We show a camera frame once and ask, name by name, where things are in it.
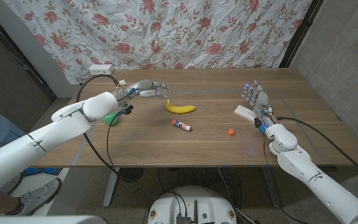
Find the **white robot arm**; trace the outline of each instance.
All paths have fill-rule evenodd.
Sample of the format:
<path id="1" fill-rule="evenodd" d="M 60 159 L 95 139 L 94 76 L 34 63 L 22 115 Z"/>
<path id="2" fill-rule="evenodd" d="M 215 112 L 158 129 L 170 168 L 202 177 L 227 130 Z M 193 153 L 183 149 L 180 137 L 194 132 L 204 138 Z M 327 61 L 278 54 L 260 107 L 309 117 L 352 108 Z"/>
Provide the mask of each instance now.
<path id="1" fill-rule="evenodd" d="M 133 108 L 129 100 L 135 96 L 166 98 L 163 93 L 149 89 L 169 87 L 160 82 L 142 80 L 113 93 L 104 92 L 87 100 L 68 105 L 52 115 L 52 123 L 37 129 L 0 148 L 0 187 L 31 166 L 57 146 L 87 132 L 90 121 L 110 113 L 128 114 Z"/>
<path id="2" fill-rule="evenodd" d="M 345 224 L 358 224 L 358 198 L 319 169 L 310 155 L 298 145 L 296 137 L 272 114 L 266 92 L 255 80 L 256 88 L 246 84 L 242 95 L 263 121 L 261 131 L 268 139 L 270 151 L 277 156 L 279 166 L 302 181 L 335 217 Z"/>

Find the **glue stick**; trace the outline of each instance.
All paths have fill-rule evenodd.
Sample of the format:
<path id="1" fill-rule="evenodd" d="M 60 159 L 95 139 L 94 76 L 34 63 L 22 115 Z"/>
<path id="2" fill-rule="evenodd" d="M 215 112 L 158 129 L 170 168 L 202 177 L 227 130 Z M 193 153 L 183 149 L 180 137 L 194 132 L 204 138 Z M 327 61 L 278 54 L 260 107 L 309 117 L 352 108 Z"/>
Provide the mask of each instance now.
<path id="1" fill-rule="evenodd" d="M 185 131 L 191 131 L 191 126 L 189 126 L 189 125 L 187 125 L 185 123 L 179 122 L 179 121 L 177 121 L 175 119 L 172 121 L 172 125 L 174 125 L 174 126 L 176 126 L 178 128 L 182 128 Z"/>

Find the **green object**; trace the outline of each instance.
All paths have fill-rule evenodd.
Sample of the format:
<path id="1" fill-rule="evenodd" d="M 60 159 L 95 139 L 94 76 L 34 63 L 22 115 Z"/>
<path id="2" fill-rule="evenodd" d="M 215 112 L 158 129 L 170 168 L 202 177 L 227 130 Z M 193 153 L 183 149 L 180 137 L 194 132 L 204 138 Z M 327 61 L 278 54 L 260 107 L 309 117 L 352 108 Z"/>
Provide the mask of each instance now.
<path id="1" fill-rule="evenodd" d="M 106 124 L 110 125 L 112 119 L 117 115 L 117 113 L 112 113 L 110 115 L 107 115 L 103 118 L 103 121 L 106 122 Z M 117 124 L 118 121 L 118 116 L 116 116 L 116 118 L 114 119 L 114 121 L 112 122 L 111 126 Z"/>

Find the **table leg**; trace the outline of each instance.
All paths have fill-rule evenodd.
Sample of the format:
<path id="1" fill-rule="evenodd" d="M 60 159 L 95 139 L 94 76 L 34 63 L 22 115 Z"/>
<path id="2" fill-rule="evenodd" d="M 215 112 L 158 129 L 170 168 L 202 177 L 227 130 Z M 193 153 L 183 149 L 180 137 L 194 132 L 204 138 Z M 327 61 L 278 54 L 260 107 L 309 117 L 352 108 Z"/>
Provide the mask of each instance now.
<path id="1" fill-rule="evenodd" d="M 262 175 L 264 176 L 265 183 L 267 186 L 267 191 L 270 196 L 270 201 L 271 201 L 273 207 L 280 208 L 281 203 L 280 203 L 280 199 L 278 197 L 276 185 L 274 183 L 272 170 L 269 169 L 268 167 L 262 167 L 262 168 L 260 168 L 260 170 L 262 171 Z"/>
<path id="2" fill-rule="evenodd" d="M 106 193 L 104 194 L 103 207 L 108 208 L 111 205 L 112 197 L 114 196 L 114 190 L 118 184 L 117 175 L 111 171 L 109 183 L 107 184 Z"/>

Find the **black connector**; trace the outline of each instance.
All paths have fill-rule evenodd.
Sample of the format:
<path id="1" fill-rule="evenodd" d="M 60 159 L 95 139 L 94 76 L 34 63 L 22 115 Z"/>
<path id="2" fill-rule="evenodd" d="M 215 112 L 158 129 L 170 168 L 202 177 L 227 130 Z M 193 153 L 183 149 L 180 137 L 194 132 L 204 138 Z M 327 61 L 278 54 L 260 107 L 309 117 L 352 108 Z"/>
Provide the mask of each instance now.
<path id="1" fill-rule="evenodd" d="M 259 118 L 254 119 L 255 128 L 259 128 L 262 125 L 262 121 Z"/>
<path id="2" fill-rule="evenodd" d="M 132 112 L 132 109 L 134 109 L 134 106 L 130 105 L 127 108 L 124 109 L 124 114 L 129 115 Z"/>

